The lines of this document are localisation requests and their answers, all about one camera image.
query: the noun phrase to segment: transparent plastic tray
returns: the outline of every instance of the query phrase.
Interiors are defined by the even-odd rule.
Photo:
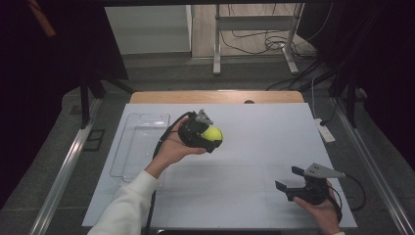
[[[125,122],[110,175],[130,182],[152,160],[170,115],[131,114]]]

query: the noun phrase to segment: sleeve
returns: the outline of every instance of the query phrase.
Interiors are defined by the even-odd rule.
[[[159,182],[145,170],[128,185],[120,187],[88,235],[140,234],[141,220],[151,205]]]

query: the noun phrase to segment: hand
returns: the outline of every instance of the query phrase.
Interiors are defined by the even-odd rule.
[[[161,173],[172,164],[180,162],[184,157],[195,154],[200,155],[206,152],[203,148],[190,148],[183,144],[180,140],[177,130],[179,126],[186,121],[188,118],[181,119],[171,129],[171,133],[162,143],[158,154],[152,160],[152,162],[145,168],[145,170],[154,176],[159,178]]]
[[[330,188],[330,195],[335,199],[333,189]],[[311,213],[317,222],[320,229],[324,234],[336,234],[342,230],[339,227],[339,222],[337,218],[336,209],[329,200],[326,199],[322,204],[314,206],[305,200],[294,197],[294,202],[296,202],[300,207]]]

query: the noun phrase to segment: power strip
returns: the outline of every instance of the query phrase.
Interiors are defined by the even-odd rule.
[[[333,143],[336,141],[335,137],[330,132],[329,128],[325,125],[320,125],[321,118],[316,118],[315,125],[317,126],[318,131],[320,132],[321,138],[324,140],[325,143]]]

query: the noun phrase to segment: ball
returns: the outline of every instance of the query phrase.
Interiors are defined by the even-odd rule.
[[[210,126],[204,133],[202,133],[202,137],[209,141],[215,140],[222,140],[222,132],[214,126]]]

